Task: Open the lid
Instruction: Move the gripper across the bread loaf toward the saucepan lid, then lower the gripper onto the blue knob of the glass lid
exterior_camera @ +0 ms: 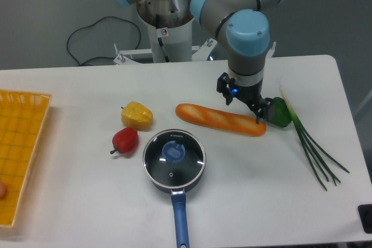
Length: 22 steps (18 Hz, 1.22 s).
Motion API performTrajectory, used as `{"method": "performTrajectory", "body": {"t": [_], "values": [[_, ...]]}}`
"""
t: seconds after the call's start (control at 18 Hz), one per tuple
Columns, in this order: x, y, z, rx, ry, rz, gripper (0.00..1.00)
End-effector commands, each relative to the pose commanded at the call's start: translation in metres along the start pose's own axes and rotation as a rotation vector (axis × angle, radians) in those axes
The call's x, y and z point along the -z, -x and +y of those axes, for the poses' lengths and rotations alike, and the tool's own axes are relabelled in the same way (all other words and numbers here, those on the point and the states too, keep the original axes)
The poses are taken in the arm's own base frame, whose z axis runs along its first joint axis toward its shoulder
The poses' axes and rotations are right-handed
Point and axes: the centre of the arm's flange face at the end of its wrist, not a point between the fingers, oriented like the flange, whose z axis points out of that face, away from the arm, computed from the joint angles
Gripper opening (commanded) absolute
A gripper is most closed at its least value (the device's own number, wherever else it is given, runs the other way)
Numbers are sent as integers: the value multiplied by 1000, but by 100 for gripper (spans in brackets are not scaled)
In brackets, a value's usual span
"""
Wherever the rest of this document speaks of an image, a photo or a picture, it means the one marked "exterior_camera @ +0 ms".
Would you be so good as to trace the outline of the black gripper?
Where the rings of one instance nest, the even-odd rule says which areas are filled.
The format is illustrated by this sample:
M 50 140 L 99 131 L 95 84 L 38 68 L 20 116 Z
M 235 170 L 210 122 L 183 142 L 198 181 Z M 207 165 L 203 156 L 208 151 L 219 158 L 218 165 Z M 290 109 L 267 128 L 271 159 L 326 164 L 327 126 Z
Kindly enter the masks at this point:
M 270 121 L 275 115 L 275 105 L 272 98 L 262 99 L 262 80 L 252 86 L 238 85 L 235 78 L 224 72 L 217 79 L 217 92 L 221 93 L 229 105 L 233 98 L 237 98 L 246 104 L 256 116 L 256 124 L 261 120 Z

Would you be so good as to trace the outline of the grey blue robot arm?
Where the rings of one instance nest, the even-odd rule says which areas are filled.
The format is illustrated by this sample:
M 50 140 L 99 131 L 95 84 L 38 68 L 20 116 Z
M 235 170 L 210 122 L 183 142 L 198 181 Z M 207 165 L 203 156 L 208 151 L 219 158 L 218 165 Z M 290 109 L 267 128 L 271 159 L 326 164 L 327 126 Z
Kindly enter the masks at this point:
M 228 70 L 217 80 L 226 103 L 238 99 L 256 115 L 279 127 L 291 116 L 281 98 L 264 98 L 261 88 L 270 45 L 269 22 L 262 9 L 284 0 L 116 0 L 135 5 L 147 25 L 153 61 L 192 58 L 191 24 L 197 22 L 228 53 Z

